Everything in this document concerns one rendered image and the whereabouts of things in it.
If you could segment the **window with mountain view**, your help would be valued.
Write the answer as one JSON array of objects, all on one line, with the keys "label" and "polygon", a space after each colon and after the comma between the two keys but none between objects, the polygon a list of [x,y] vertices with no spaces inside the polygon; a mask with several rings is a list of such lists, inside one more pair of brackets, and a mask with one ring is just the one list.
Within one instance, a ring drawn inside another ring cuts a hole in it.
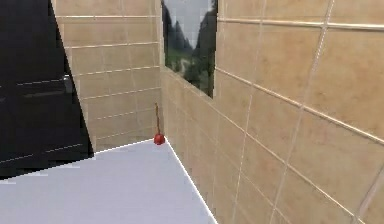
[{"label": "window with mountain view", "polygon": [[218,0],[161,0],[165,66],[213,97]]}]

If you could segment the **black cabinet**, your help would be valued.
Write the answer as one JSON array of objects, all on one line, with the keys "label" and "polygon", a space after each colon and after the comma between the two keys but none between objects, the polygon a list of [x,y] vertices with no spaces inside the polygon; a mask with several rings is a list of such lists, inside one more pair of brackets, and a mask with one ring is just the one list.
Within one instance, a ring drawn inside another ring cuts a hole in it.
[{"label": "black cabinet", "polygon": [[0,180],[93,156],[52,0],[0,0]]}]

